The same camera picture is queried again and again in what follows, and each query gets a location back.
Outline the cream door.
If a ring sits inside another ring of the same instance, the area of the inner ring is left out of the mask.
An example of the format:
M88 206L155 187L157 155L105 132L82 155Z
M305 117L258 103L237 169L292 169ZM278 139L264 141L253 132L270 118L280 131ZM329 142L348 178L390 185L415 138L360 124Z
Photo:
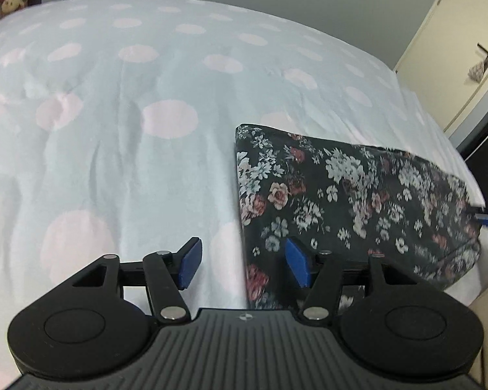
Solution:
M488 91L488 0L435 0L395 72L451 136Z

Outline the polka dot bed sheet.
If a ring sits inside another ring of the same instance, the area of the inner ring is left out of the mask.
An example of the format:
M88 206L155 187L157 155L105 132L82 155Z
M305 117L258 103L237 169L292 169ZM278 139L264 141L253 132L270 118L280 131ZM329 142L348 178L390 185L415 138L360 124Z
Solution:
M191 309L246 304L234 131L255 123L408 150L481 191L394 72L287 19L199 0L64 0L0 21L0 389L10 320L103 254L203 241Z

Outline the dark floral garment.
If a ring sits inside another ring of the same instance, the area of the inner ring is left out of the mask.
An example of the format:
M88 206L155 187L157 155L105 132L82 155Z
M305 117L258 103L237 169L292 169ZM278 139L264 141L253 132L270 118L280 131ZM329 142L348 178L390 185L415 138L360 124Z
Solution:
M296 238L349 262L387 257L438 289L481 254L466 184L412 153L242 124L235 131L246 285L254 309L301 304L285 262Z

